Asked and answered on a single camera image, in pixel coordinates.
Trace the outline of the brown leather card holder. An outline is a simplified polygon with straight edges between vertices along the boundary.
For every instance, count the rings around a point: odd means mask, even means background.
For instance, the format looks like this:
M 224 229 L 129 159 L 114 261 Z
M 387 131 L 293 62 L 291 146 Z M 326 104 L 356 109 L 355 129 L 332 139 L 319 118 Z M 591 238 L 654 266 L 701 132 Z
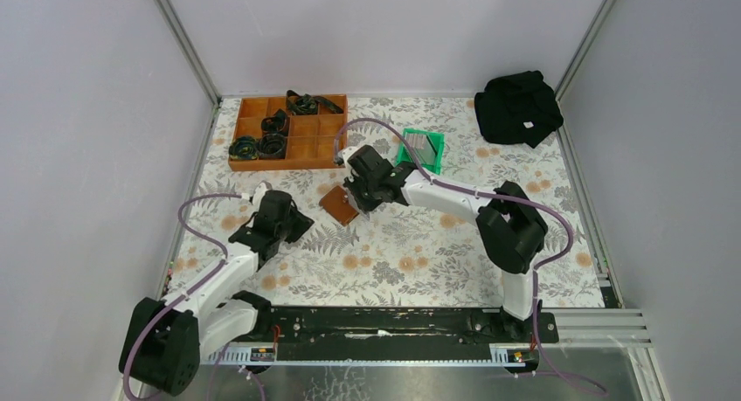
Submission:
M 358 210 L 350 202 L 350 194 L 341 186 L 335 186 L 319 202 L 339 225 L 348 226 L 358 215 Z

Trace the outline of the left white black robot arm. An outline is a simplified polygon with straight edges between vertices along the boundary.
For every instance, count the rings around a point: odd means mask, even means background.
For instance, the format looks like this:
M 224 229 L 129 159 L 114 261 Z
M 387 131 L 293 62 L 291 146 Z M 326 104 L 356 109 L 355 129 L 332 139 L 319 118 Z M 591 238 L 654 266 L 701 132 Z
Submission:
M 247 298 L 239 285 L 254 276 L 283 243 L 291 244 L 313 225 L 294 198 L 262 182 L 244 198 L 254 208 L 225 243 L 192 227 L 191 234 L 222 252 L 183 288 L 155 300 L 141 299 L 132 312 L 119 361 L 123 392 L 138 397 L 131 380 L 176 396 L 193 380 L 200 363 L 238 336 L 258 341 L 271 328 L 269 303 Z

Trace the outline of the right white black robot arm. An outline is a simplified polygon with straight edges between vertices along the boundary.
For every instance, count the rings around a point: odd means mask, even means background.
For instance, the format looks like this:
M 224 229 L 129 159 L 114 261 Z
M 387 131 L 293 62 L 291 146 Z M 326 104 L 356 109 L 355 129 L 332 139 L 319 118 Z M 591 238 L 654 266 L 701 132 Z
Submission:
M 502 271 L 504 335 L 521 342 L 535 331 L 532 264 L 544 248 L 548 226 L 517 184 L 478 191 L 442 180 L 412 162 L 393 165 L 369 145 L 342 149 L 335 161 L 346 169 L 343 187 L 350 203 L 364 215 L 382 204 L 401 204 L 450 214 L 476 226 L 488 259 Z

